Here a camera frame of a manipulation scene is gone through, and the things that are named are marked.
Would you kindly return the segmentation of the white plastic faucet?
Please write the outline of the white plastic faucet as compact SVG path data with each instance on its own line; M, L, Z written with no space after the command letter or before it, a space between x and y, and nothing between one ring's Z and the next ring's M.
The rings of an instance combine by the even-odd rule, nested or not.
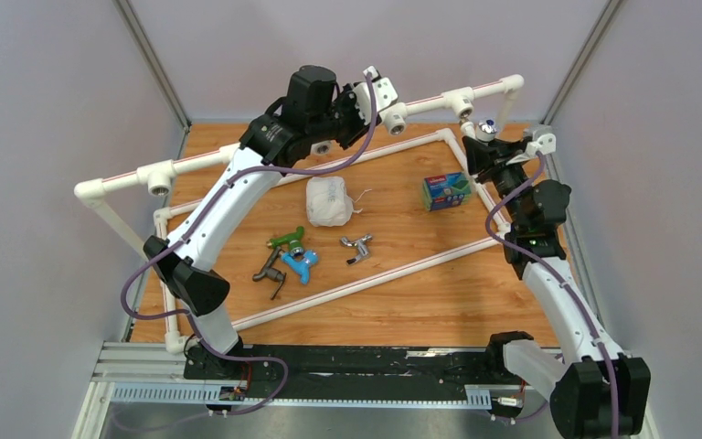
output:
M495 121L488 119L479 123L473 123L466 120L461 122L460 130L463 136L469 137L480 142L491 142L497 137L498 129Z

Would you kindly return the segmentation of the white PVC pipe frame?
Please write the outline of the white PVC pipe frame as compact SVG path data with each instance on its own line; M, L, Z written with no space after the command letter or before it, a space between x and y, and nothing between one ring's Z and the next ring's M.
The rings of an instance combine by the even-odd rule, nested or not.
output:
M411 115L420 114L424 112L435 111L439 109L452 108L456 117L461 121L465 121L468 118L468 114L473 111L472 102L485 98L487 96L492 96L495 94L504 94L505 101L497 114L497 121L501 123L502 127L505 126L509 112L514 105L515 100L519 91L523 88L525 80L523 76L519 74L510 75L503 77L497 81L486 83L475 87L465 87L462 89L456 89L451 91L445 91L438 96L433 96L420 101L415 102L397 102L393 106L389 107L385 111L378 115L380 121L386 126L388 133L391 135L399 135L406 128L406 118ZM454 155L456 155L457 160L460 160L460 153L458 152L458 144L455 135L449 129L441 129L432 134L423 135L421 137L416 137L404 142L399 142L393 145L387 145L372 151L366 152L368 146L371 142L367 143L365 140L360 146L359 151L348 157L345 161L335 160L333 162L325 163L321 166L314 166L307 169L299 169L298 174L288 174L284 176L275 187L284 186L291 184L301 179L306 179L308 177L324 177L334 172L341 171L353 165L364 163L369 160L377 159L387 155L393 155L398 152L410 149L412 147L425 145L430 142L441 141L450 146L453 149ZM146 186L148 191L157 197L164 197L171 191L171 181L172 178L187 174L190 172L198 171L211 166L216 166L220 164L225 164L228 167L230 159L238 146L239 143L233 145L224 145L214 150L212 152L203 155L194 155L187 158L179 160L165 160L162 162L152 163L145 166L140 166L136 170L116 177L98 178L91 179L83 182L79 182L74 188L74 194L77 199L84 205L97 212L97 214L122 238L124 239L133 249L138 252L143 259L146 260L146 265L140 272L137 271L133 276L139 278L143 272L150 270L147 262L149 260L148 256L144 252L144 244L147 240L141 240L134 232L134 230L126 224L126 222L117 214L106 202L105 198L108 194L122 190L128 187L136 186ZM202 199L197 202L181 205L178 208L166 208L159 209L154 212L155 217L155 231L157 232L158 238L165 239L171 233L167 233L165 227L160 225L162 222L162 217L158 218L156 216L158 213L165 210L165 215L173 212L175 213L187 213L193 212L201 203ZM250 320L239 320L231 321L234 329L242 330L244 327L254 327L261 323L266 323L274 319L280 318L282 316L287 316L294 314L298 310L308 309L315 305L320 305L326 301L323 301L324 297L328 299L339 298L344 294L352 294L359 291L368 289L369 287L382 284L384 281L397 279L405 275L412 273L417 273L423 271L432 266L439 265L444 262L448 262L452 258L449 255L453 255L456 252L460 254L455 254L455 256L460 257L466 254L472 254L474 252L479 252L485 250L495 244L492 243L492 238L486 238L471 244L464 245L463 247L458 247L452 249L450 252L440 253L431 258L424 259L412 263L410 265L403 265L397 267L392 273L399 273L403 269L402 275L388 275L382 274L381 276L374 276L370 279L359 281L355 284L343 285L339 290L329 291L326 294L322 293L319 295L311 296L307 300L306 305L303 306L303 302L295 302L294 304L289 304L284 308L282 312L281 308L273 308L272 311L275 312L273 318L262 318L255 316ZM176 303L181 303L178 299L174 298L169 292L167 286L161 282L161 287L163 291L164 298L164 312L158 315L152 316L140 316L133 317L136 320L165 320L166 332L165 332L165 349L170 354L179 353L184 345L180 346L180 343L185 343L189 340L189 336L182 336L178 327L178 315L180 313L180 308L176 307Z

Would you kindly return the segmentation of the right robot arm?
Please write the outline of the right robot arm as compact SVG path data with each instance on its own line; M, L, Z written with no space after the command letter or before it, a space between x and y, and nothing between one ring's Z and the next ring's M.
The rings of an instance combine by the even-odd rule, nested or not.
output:
M537 151L530 176L516 155L531 136L515 142L487 142L464 136L468 171L490 183L500 200L485 222L505 209L512 223L490 236L504 248L505 260L532 292L557 336L561 356L547 353L529 334L505 332L489 340L484 361L494 381L514 376L547 403L564 438L620 438L644 426L652 374L640 357L626 353L608 334L574 280L558 229L565 222L570 186L544 179L545 160Z

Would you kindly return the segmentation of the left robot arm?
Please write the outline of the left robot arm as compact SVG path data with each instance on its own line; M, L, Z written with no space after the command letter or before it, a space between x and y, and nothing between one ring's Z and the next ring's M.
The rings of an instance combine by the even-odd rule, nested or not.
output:
M230 290L214 266L232 232L271 188L315 145L334 141L347 149L359 138L371 142L382 99L380 75L370 67L364 81L340 86L325 67L305 65L290 77L287 92L251 120L228 167L200 205L167 238L144 244L147 265L182 303L209 351L208 367L221 379L239 374L243 356L239 335L224 305Z

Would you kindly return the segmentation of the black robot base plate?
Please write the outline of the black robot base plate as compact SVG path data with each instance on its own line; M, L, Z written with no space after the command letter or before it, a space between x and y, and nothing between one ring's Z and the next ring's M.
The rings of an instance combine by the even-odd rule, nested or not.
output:
M231 354L244 360L189 348L183 376L249 384L251 397L375 402L463 401L468 385L522 383L483 348L243 345Z

